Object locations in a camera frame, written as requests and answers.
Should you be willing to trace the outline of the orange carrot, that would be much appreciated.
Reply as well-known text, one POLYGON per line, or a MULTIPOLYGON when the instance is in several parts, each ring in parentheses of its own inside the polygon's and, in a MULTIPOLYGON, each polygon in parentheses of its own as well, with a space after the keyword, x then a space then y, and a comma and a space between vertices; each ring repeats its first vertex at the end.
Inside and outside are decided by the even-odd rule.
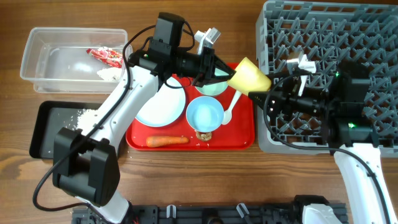
POLYGON ((189 139, 184 136, 150 136, 146 139, 147 147, 161 147, 172 144, 186 144, 189 139))

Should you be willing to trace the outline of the white plastic spoon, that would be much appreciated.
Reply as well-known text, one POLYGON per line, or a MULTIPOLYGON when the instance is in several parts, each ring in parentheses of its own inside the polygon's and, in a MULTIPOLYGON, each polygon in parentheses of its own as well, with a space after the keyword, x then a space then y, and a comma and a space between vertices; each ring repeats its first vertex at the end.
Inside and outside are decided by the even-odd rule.
POLYGON ((221 123, 222 125, 227 125, 231 121, 233 108, 236 105, 236 103, 239 100, 241 95, 242 95, 242 93, 240 91, 236 90, 228 109, 226 111, 224 111, 223 121, 221 123))

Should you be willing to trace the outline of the green saucer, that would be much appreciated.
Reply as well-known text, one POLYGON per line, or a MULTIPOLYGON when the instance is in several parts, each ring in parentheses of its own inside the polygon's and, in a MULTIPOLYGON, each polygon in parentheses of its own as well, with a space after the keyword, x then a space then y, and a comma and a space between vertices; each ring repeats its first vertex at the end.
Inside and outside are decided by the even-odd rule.
MULTIPOLYGON (((216 77, 226 77, 228 74, 218 68, 215 69, 216 77)), ((202 95, 206 96, 218 96, 224 92, 228 87, 226 82, 214 83, 211 85, 204 85, 203 87, 195 87, 202 95)))

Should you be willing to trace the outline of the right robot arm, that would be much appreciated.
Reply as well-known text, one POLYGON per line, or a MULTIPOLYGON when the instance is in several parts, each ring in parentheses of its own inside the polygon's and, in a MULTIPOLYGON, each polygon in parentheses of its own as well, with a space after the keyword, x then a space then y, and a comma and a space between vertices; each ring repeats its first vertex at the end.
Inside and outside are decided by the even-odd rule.
POLYGON ((251 90, 248 97, 263 110, 270 135, 298 150, 328 151, 334 158, 345 183, 353 219, 357 223, 397 223, 397 216, 381 169, 379 137, 370 120, 363 115, 364 99, 370 86, 369 70, 362 64, 342 61, 327 90, 306 88, 299 91, 308 71, 271 75, 278 78, 266 91, 251 90), (324 145, 299 146, 279 137, 269 119, 294 111, 321 119, 324 145))

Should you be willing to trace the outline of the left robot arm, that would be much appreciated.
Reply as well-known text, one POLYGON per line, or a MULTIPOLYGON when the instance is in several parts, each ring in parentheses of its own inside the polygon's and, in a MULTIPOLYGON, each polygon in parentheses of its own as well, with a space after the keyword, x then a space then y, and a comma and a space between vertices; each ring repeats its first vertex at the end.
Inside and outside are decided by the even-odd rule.
POLYGON ((62 128, 53 147, 53 185, 80 199, 107 223, 129 223, 132 208, 117 191, 118 147, 139 110, 172 75, 191 78, 202 87, 231 79, 235 71, 205 47, 191 54, 180 46, 184 18, 161 12, 152 26, 147 50, 123 56, 123 80, 93 115, 93 124, 72 131, 62 128))

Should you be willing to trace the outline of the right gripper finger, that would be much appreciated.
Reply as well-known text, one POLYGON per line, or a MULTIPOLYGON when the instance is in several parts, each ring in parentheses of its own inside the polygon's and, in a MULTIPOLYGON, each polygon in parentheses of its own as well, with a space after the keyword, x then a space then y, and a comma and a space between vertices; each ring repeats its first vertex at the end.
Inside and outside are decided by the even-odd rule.
POLYGON ((288 80, 288 79, 290 79, 292 77, 296 77, 298 75, 299 75, 298 72, 294 72, 294 73, 277 72, 277 73, 270 73, 270 74, 266 75, 266 77, 268 79, 270 79, 271 81, 274 81, 275 79, 278 79, 278 81, 281 81, 281 80, 288 80))
POLYGON ((272 97, 268 95, 268 91, 251 91, 248 93, 248 97, 260 108, 263 108, 265 105, 272 106, 272 97))

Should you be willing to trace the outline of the light blue plate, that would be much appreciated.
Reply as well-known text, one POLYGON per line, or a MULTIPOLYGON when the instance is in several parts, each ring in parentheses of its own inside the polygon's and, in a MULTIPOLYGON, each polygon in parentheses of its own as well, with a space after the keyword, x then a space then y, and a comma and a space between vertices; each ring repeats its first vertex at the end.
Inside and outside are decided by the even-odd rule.
POLYGON ((171 77, 167 80, 173 89, 165 84, 138 112, 138 122, 149 127, 163 127, 173 123, 183 112, 186 103, 185 91, 178 80, 171 77))

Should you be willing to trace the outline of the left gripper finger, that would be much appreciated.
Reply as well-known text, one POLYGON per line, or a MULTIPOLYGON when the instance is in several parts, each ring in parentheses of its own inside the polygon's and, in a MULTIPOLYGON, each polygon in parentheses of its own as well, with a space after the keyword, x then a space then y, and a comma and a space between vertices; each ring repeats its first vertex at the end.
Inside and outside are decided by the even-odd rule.
POLYGON ((214 65, 215 68, 221 70, 222 72, 227 73, 227 75, 234 75, 236 73, 236 71, 233 68, 231 68, 228 64, 226 64, 217 55, 214 56, 214 65))
POLYGON ((192 86, 203 87, 205 85, 226 82, 232 79, 233 76, 234 74, 227 74, 222 76, 212 75, 210 77, 207 77, 204 73, 200 73, 193 79, 192 86))

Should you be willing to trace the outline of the rice and food scraps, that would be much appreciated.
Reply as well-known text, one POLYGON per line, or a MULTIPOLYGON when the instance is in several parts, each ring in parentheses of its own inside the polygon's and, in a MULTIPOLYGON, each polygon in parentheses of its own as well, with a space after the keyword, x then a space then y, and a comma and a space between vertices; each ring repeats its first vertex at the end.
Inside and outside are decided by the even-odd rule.
POLYGON ((75 129, 91 131, 99 119, 98 111, 93 109, 82 109, 78 112, 75 129))

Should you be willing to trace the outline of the light blue bowl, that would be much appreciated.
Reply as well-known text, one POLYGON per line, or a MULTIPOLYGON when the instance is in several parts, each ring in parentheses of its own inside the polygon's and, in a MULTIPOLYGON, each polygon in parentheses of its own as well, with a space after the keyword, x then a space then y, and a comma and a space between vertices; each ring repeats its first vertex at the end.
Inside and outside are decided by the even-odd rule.
POLYGON ((186 120, 196 131, 209 133, 218 129, 224 118, 222 104, 211 96, 199 96, 186 108, 186 120))

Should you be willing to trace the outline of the brown food scrap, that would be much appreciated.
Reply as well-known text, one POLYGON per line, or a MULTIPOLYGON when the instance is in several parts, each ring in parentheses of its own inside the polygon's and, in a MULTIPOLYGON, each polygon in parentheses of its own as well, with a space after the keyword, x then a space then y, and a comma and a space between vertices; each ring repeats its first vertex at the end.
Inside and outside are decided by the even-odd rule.
POLYGON ((212 138, 212 132, 202 133, 199 131, 195 131, 197 139, 201 141, 209 141, 212 138))

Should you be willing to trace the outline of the red snack wrapper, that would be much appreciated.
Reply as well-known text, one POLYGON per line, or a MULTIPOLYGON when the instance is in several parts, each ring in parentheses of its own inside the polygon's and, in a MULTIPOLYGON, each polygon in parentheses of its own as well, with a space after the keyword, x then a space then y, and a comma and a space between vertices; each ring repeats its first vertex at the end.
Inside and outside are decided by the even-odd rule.
POLYGON ((87 49, 86 52, 88 55, 109 65, 110 67, 122 68, 123 55, 112 48, 100 47, 98 49, 87 49))

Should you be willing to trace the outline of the yellow plastic cup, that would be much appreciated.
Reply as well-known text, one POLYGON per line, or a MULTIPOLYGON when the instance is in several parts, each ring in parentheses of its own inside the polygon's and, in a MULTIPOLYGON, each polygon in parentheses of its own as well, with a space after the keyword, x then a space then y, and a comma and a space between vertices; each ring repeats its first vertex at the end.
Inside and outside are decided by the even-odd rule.
POLYGON ((235 68, 235 72, 227 84, 246 96, 249 92, 269 91, 271 88, 271 80, 247 57, 242 59, 235 68))

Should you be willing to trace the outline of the white tissue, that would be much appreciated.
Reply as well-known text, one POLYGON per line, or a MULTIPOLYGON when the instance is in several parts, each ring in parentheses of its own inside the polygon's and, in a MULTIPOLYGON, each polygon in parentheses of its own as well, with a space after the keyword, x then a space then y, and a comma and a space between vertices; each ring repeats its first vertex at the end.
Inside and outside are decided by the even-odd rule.
POLYGON ((121 68, 111 67, 111 68, 104 68, 96 72, 97 75, 107 82, 118 81, 122 74, 121 68))

